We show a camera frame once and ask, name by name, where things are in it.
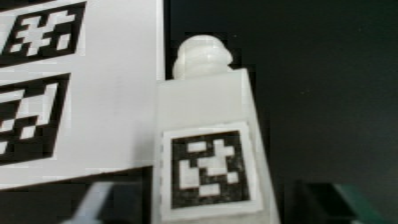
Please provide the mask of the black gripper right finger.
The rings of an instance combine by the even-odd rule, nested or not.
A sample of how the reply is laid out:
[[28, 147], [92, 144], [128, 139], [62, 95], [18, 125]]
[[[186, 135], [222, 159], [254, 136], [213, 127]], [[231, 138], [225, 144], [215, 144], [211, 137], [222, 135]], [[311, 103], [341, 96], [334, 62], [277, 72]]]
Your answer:
[[391, 224], [348, 184], [297, 183], [295, 224]]

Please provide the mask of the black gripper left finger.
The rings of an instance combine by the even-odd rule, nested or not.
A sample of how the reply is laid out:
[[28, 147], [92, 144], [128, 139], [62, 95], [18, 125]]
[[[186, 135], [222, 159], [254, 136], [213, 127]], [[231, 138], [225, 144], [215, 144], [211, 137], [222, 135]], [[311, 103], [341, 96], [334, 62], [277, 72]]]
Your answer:
[[96, 182], [62, 224], [144, 224], [144, 190], [137, 182]]

